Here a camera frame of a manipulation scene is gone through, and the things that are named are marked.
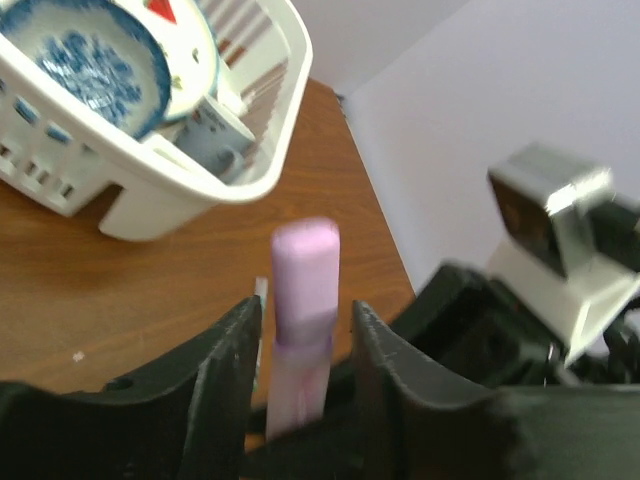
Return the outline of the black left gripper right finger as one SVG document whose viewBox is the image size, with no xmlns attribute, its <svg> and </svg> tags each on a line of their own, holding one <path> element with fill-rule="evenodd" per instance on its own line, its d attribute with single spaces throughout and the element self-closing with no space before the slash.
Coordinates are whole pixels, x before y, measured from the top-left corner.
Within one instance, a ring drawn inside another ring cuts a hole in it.
<svg viewBox="0 0 640 480">
<path fill-rule="evenodd" d="M 352 305 L 367 479 L 635 479 L 631 385 L 489 389 L 449 371 Z"/>
</svg>

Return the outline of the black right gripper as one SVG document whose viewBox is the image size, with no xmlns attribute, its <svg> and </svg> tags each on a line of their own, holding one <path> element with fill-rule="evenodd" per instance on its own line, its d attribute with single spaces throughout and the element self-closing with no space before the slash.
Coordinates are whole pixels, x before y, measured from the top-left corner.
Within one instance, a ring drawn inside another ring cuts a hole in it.
<svg viewBox="0 0 640 480">
<path fill-rule="evenodd" d="M 639 329 L 632 298 L 600 334 L 606 350 L 570 364 L 568 349 L 507 287 L 477 270 L 443 263 L 390 324 L 419 351 L 477 384 L 637 385 Z"/>
</svg>

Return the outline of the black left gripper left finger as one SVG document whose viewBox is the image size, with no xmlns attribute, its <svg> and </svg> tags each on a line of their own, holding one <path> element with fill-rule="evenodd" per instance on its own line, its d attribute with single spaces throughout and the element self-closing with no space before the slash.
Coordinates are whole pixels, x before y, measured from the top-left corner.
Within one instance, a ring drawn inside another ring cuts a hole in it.
<svg viewBox="0 0 640 480">
<path fill-rule="evenodd" d="M 252 296 L 100 392 L 2 382 L 2 478 L 238 478 L 259 338 Z"/>
</svg>

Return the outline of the purple highlighter cap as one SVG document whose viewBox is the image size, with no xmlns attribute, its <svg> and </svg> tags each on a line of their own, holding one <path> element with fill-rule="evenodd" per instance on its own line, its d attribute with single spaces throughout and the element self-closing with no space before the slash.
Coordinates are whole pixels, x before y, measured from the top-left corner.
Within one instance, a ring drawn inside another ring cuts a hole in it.
<svg viewBox="0 0 640 480">
<path fill-rule="evenodd" d="M 328 340 L 337 321 L 340 232 L 324 217 L 298 220 L 271 237 L 276 343 L 285 348 Z"/>
</svg>

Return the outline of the pink highlighter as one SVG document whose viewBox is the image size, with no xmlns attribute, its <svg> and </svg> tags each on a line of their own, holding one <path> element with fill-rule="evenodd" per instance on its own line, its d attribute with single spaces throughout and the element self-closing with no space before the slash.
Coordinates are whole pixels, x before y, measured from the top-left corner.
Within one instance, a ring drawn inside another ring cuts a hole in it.
<svg viewBox="0 0 640 480">
<path fill-rule="evenodd" d="M 266 408 L 268 441 L 323 416 L 332 351 L 332 338 L 298 347 L 274 342 Z"/>
</svg>

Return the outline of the green fineliner pen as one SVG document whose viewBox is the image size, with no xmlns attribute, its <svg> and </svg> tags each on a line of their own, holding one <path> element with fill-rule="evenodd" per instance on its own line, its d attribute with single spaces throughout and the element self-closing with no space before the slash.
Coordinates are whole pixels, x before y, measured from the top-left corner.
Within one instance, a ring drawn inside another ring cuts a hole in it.
<svg viewBox="0 0 640 480">
<path fill-rule="evenodd" d="M 260 300 L 260 309 L 261 309 L 261 330 L 264 330 L 264 322 L 266 316 L 266 304 L 268 297 L 268 287 L 269 282 L 266 277 L 257 277 L 255 279 L 255 290 L 254 295 L 257 296 Z M 255 372 L 253 379 L 253 391 L 258 389 L 259 384 L 259 374 L 261 367 L 261 358 L 262 358 L 262 338 L 259 338 L 258 341 L 258 350 L 256 356 L 256 364 L 255 364 Z"/>
</svg>

